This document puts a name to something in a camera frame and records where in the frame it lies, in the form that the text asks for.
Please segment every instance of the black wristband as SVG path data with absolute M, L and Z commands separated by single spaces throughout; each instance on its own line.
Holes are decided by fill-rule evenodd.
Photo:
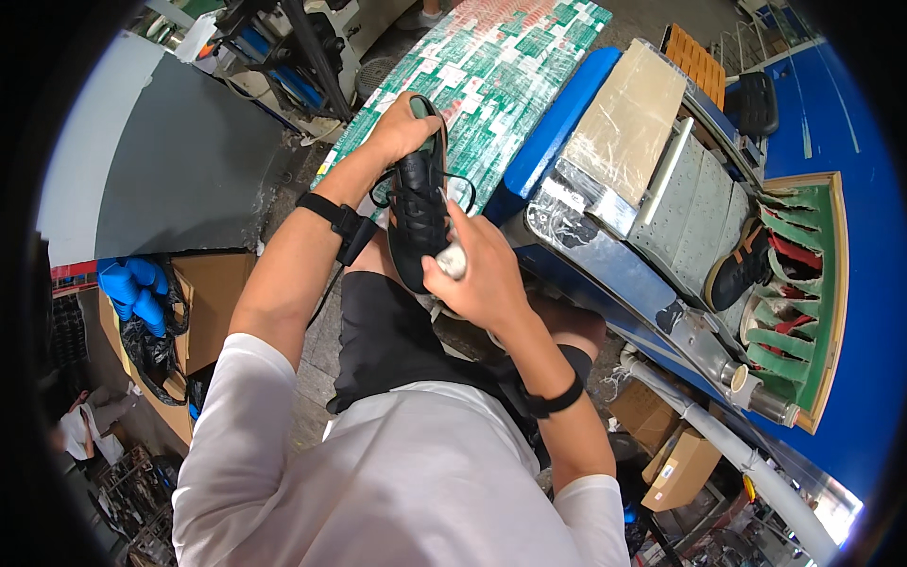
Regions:
M 529 415 L 536 419 L 547 419 L 549 415 L 567 409 L 576 403 L 582 396 L 583 385 L 580 375 L 573 373 L 575 378 L 573 384 L 566 392 L 552 400 L 545 399 L 541 396 L 526 395 L 526 406 L 529 408 Z
M 378 229 L 371 219 L 359 216 L 349 205 L 337 207 L 317 193 L 306 193 L 296 201 L 296 206 L 309 209 L 331 223 L 331 230 L 342 239 L 336 259 L 344 266 L 353 263 Z

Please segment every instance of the black plastic bag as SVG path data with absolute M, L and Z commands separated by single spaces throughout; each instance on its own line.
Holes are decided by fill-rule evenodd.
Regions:
M 186 400 L 178 400 L 163 388 L 164 380 L 174 372 L 185 378 L 176 358 L 175 339 L 189 330 L 189 302 L 182 294 L 182 286 L 173 273 L 173 266 L 167 257 L 146 258 L 155 262 L 167 277 L 167 295 L 155 296 L 164 310 L 166 332 L 163 337 L 155 337 L 144 321 L 136 315 L 128 321 L 120 322 L 120 340 L 126 355 L 139 371 L 141 381 L 154 393 L 155 397 L 168 406 L 185 406 Z M 176 318 L 173 307 L 182 305 L 181 320 Z

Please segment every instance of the white cloth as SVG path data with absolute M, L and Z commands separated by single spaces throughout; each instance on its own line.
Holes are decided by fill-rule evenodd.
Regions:
M 180 565 L 629 565 L 617 481 L 554 505 L 501 404 L 419 382 L 355 402 L 288 459 L 296 373 L 227 337 L 173 495 Z
M 110 465 L 115 464 L 124 453 L 122 444 L 116 438 L 116 435 L 101 437 L 101 433 L 98 432 L 98 426 L 94 423 L 94 412 L 88 404 L 76 406 L 73 411 L 60 418 L 60 428 L 63 430 L 63 436 L 66 440 L 66 452 L 77 461 L 84 461 L 88 458 L 88 454 L 85 453 L 85 422 L 82 420 L 80 409 L 84 410 L 85 414 L 88 415 L 88 425 L 92 430 L 92 440 L 98 446 L 101 455 L 104 455 L 104 460 Z

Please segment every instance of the drain grate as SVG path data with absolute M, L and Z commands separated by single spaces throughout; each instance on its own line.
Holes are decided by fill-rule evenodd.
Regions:
M 394 57 L 376 57 L 362 65 L 362 69 L 356 76 L 356 92 L 362 97 L 362 100 L 368 100 L 368 97 L 394 70 L 396 64 L 397 61 Z

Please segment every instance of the hand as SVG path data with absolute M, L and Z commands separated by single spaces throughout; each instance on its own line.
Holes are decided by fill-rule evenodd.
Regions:
M 422 257 L 425 288 L 474 325 L 500 337 L 532 314 L 516 254 L 485 217 L 471 219 L 452 200 L 447 211 L 466 252 L 466 275 L 450 279 L 430 256 Z
M 412 91 L 403 91 L 388 107 L 363 147 L 373 149 L 390 164 L 408 153 L 415 152 L 429 136 L 441 128 L 442 120 L 437 116 L 416 118 L 409 106 Z

